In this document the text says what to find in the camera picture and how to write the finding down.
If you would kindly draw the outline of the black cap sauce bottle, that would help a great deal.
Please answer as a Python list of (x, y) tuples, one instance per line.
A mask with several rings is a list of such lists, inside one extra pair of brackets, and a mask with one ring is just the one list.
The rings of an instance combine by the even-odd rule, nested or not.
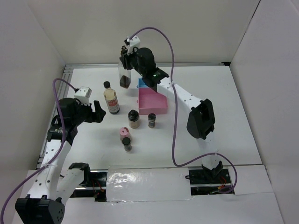
[(111, 88), (110, 82), (105, 81), (104, 85), (104, 98), (111, 114), (117, 114), (120, 111), (120, 106), (118, 103), (117, 95), (114, 89)]

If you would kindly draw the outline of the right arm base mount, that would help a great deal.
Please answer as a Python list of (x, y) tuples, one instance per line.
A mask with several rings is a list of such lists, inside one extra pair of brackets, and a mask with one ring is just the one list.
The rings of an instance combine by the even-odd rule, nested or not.
[(190, 183), (191, 195), (217, 195), (232, 187), (228, 169), (224, 168), (215, 178), (208, 179), (202, 169), (189, 169), (185, 176)]

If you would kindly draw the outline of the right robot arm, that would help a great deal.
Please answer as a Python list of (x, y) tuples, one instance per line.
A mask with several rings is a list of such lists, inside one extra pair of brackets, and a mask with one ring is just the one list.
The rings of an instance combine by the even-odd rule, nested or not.
[(171, 74), (167, 74), (156, 66), (154, 55), (149, 48), (129, 49), (122, 46), (120, 61), (124, 69), (135, 70), (140, 74), (147, 87), (172, 100), (176, 107), (181, 106), (186, 110), (188, 113), (187, 131), (197, 140), (200, 149), (206, 153), (201, 157), (204, 178), (209, 183), (216, 182), (220, 177), (223, 164), (215, 147), (212, 146), (215, 125), (212, 102), (209, 99), (197, 98), (174, 83)]

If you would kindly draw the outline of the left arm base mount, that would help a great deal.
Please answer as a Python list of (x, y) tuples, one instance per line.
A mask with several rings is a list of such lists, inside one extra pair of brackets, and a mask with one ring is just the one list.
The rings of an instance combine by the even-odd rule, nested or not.
[(107, 170), (91, 170), (89, 182), (79, 184), (70, 198), (89, 198), (106, 202)]

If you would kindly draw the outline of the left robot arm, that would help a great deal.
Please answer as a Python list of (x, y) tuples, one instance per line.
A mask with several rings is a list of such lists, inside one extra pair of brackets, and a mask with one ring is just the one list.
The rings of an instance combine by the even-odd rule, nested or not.
[(18, 198), (15, 209), (25, 224), (60, 224), (65, 205), (78, 185), (87, 186), (92, 174), (87, 163), (73, 163), (63, 178), (60, 177), (64, 161), (70, 152), (83, 122), (100, 123), (106, 112), (99, 101), (83, 104), (77, 98), (59, 100), (56, 115), (47, 133), (47, 142), (40, 172), (24, 198)]

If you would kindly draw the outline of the gold spout glass bottle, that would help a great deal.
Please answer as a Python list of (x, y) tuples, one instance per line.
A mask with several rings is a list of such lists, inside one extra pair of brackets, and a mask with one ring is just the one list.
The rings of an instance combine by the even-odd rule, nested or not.
[(120, 78), (120, 87), (128, 89), (131, 84), (131, 71), (124, 69), (121, 61), (119, 62), (118, 70)]

